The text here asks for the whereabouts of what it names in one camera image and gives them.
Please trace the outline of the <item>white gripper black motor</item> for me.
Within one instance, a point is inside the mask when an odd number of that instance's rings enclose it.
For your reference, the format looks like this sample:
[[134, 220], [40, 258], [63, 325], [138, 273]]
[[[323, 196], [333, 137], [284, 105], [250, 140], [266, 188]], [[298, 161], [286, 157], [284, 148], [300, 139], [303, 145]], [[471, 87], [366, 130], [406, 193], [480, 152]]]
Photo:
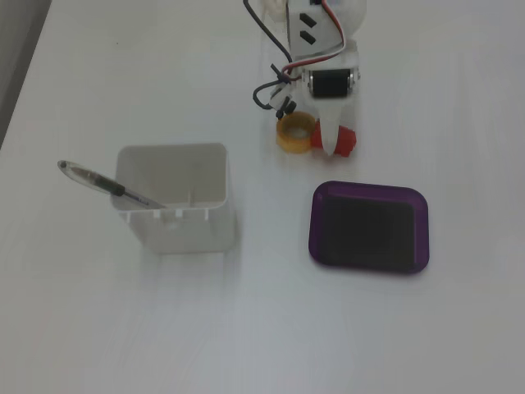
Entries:
[[347, 132], [343, 133], [343, 143], [338, 148], [340, 118], [343, 107], [352, 101], [361, 73], [357, 42], [350, 39], [346, 44], [337, 56], [302, 68], [301, 94], [306, 105], [320, 108], [322, 148], [328, 156], [351, 153]]

